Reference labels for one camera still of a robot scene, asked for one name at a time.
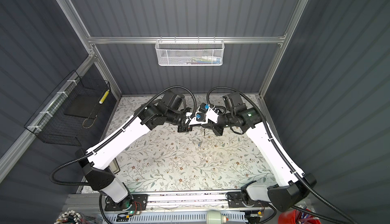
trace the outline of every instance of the floral tabletop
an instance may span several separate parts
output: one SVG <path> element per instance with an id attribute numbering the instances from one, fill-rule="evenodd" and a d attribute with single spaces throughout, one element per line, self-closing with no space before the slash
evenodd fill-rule
<path id="1" fill-rule="evenodd" d="M 206 102 L 205 95 L 195 97 L 198 105 Z M 248 97 L 256 102 L 255 95 Z M 150 98 L 122 97 L 106 135 L 119 128 Z M 210 101 L 223 105 L 221 95 L 211 95 Z M 186 102 L 192 107 L 191 97 L 186 96 Z M 253 180 L 275 181 L 255 144 L 246 134 L 234 134 L 230 129 L 224 129 L 222 136 L 215 136 L 201 127 L 177 133 L 177 126 L 160 125 L 137 139 L 116 159 L 120 167 L 116 176 L 131 192 L 219 190 L 240 188 Z M 94 191 L 89 186 L 82 190 L 91 192 Z"/>

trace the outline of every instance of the striped gray wall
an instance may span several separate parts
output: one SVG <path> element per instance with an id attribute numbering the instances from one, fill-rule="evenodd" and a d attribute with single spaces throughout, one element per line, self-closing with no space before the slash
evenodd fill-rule
<path id="1" fill-rule="evenodd" d="M 286 151 L 359 223 L 390 214 L 389 1 L 310 0 L 265 97 Z"/>
<path id="2" fill-rule="evenodd" d="M 280 36 L 297 0 L 72 0 L 91 36 Z"/>
<path id="3" fill-rule="evenodd" d="M 227 44 L 222 66 L 159 66 L 152 44 L 99 44 L 105 62 L 123 94 L 156 94 L 182 85 L 193 93 L 215 86 L 259 92 L 277 44 Z"/>
<path id="4" fill-rule="evenodd" d="M 0 0 L 0 156 L 23 125 L 87 53 L 55 0 Z M 35 140 L 0 183 L 0 223 L 53 223 L 74 187 L 48 175 L 74 158 L 71 146 Z M 80 180 L 77 166 L 61 173 Z"/>

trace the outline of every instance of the white wire basket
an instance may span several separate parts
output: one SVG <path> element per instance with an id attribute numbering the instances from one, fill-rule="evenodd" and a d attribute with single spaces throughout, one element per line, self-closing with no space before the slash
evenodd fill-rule
<path id="1" fill-rule="evenodd" d="M 156 53 L 160 66 L 221 66 L 225 44 L 166 43 L 156 41 Z"/>

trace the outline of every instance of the robotic arm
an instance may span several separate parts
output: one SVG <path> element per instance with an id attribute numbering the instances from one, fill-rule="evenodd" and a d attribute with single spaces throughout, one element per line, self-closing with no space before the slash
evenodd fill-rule
<path id="1" fill-rule="evenodd" d="M 182 102 L 185 104 L 183 98 L 183 95 L 168 90 L 161 100 L 153 101 L 147 106 L 138 108 L 134 113 L 139 112 L 135 119 L 133 119 L 134 115 L 130 117 L 119 129 L 99 144 L 87 149 L 86 152 L 82 150 L 77 152 L 78 157 L 84 154 L 90 155 L 79 163 L 93 190 L 108 195 L 118 205 L 119 209 L 126 210 L 129 208 L 132 202 L 131 194 L 125 185 L 110 171 L 108 165 L 139 137 L 148 133 L 157 125 L 168 122 L 177 125 L 178 132 L 191 131 L 194 126 L 211 129 L 217 136 L 223 134 L 224 128 L 232 129 L 233 126 L 241 128 L 242 133 L 235 132 L 237 134 L 246 132 L 269 163 L 275 175 L 276 184 L 266 186 L 259 182 L 251 182 L 243 188 L 242 195 L 244 197 L 272 202 L 279 211 L 283 212 L 308 195 L 307 188 L 300 183 L 294 173 L 291 173 L 290 168 L 271 144 L 264 127 L 266 122 L 262 122 L 260 115 L 254 108 L 247 109 L 239 92 L 223 97 L 227 111 L 230 111 L 229 113 L 225 111 L 222 114 L 214 105 L 202 103 L 197 108 L 196 116 L 193 118 L 190 117 L 191 109 L 186 108 L 185 105 L 183 110 L 178 110 Z M 276 144 L 295 168 L 296 173 L 304 178 L 310 186 L 314 186 L 316 183 L 314 177 L 311 174 L 305 174 L 291 160 L 280 143 L 276 141 Z"/>

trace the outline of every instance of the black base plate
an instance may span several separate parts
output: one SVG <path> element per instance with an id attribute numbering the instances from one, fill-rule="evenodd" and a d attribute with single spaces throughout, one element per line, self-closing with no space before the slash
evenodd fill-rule
<path id="1" fill-rule="evenodd" d="M 238 191 L 227 192 L 227 194 L 233 197 L 231 201 L 228 200 L 229 208 L 262 207 L 258 201 L 254 201 L 252 204 L 245 206 L 241 200 L 238 200 L 241 197 L 241 193 Z"/>
<path id="2" fill-rule="evenodd" d="M 146 210 L 146 204 L 147 204 L 147 194 L 133 194 L 133 201 L 139 202 L 141 204 L 141 210 Z M 106 199 L 106 207 L 104 208 L 105 211 L 121 211 L 118 207 L 115 206 L 114 201 L 110 201 L 110 203 L 107 203 L 108 200 L 111 200 L 111 198 Z M 137 211 L 140 210 L 140 205 L 137 203 Z M 135 211 L 135 204 L 133 202 L 133 205 L 130 207 L 129 210 Z"/>

